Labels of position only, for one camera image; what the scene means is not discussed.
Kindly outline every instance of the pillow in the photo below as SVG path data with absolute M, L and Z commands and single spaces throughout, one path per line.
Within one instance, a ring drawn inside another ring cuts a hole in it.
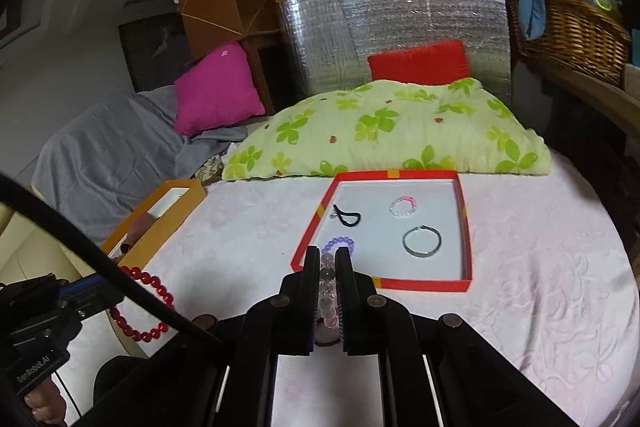
M 229 157 L 223 179 L 334 176 L 379 169 L 548 174 L 542 138 L 480 82 L 377 80 L 280 111 Z
M 183 136 L 233 125 L 264 114 L 249 63 L 237 42 L 220 46 L 175 81 L 178 116 L 174 129 Z
M 441 86 L 469 76 L 465 45 L 458 40 L 382 52 L 367 57 L 367 61 L 373 80 Z

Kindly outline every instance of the red bead bracelet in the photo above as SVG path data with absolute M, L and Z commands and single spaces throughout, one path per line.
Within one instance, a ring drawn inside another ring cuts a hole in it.
M 139 280 L 145 285 L 151 285 L 151 288 L 155 288 L 156 293 L 161 296 L 164 304 L 169 306 L 169 308 L 174 309 L 174 296 L 171 295 L 164 286 L 162 286 L 162 282 L 159 277 L 156 277 L 155 275 L 152 276 L 148 272 L 143 272 L 137 266 L 134 266 L 133 268 L 121 266 L 120 269 L 134 280 Z M 151 331 L 142 331 L 142 333 L 140 333 L 140 331 L 133 329 L 127 324 L 127 319 L 123 315 L 120 315 L 116 306 L 109 309 L 109 314 L 124 334 L 131 337 L 136 342 L 151 342 L 152 339 L 159 339 L 160 335 L 169 331 L 169 326 L 164 322 L 160 322 L 158 323 L 157 328 L 152 328 Z

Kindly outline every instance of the white bedsheet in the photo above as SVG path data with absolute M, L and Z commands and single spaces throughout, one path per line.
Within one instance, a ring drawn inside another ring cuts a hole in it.
M 415 314 L 460 314 L 579 425 L 600 425 L 638 385 L 630 384 L 638 290 L 609 216 L 557 154 L 548 177 L 461 179 L 472 236 L 468 292 L 381 293 Z M 216 183 L 146 269 L 188 317 L 244 313 L 279 290 L 329 182 Z M 138 329 L 155 322 L 131 302 L 122 311 Z M 347 357 L 340 346 L 280 357 L 273 426 L 326 425 L 382 425 L 375 357 Z

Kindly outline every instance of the human hand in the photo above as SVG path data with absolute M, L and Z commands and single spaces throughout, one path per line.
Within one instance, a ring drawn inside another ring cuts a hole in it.
M 65 420 L 66 402 L 51 377 L 25 396 L 24 401 L 37 421 L 58 424 Z

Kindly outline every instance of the green floral pillow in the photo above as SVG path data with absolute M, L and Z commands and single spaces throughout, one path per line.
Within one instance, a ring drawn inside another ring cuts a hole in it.
M 280 111 L 242 142 L 223 178 L 380 169 L 548 174 L 550 166 L 543 139 L 475 79 L 447 86 L 377 80 Z

